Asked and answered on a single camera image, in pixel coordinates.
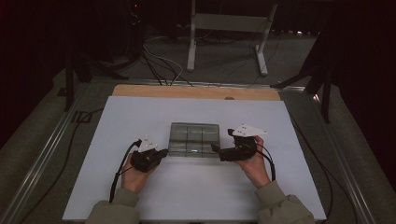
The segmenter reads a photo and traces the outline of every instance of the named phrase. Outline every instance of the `white board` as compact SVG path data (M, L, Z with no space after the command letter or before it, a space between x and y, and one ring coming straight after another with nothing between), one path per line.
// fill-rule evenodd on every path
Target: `white board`
M108 200L132 142L148 134L158 149L167 148L172 122L218 124L221 147L233 146L227 129L243 123L264 129L279 186L297 195L315 219L326 218L283 102L110 96L63 219L85 220L98 201ZM142 221L252 221L259 208L254 190L233 162L166 157L136 207Z

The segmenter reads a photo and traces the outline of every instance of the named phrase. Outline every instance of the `wooden strip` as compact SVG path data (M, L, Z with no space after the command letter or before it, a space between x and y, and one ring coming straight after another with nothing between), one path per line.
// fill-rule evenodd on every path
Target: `wooden strip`
M180 87L180 86L147 86L147 85L118 85L113 96L140 97L169 97L169 98L198 98L235 100L265 100L279 101L275 90L218 88L218 87Z

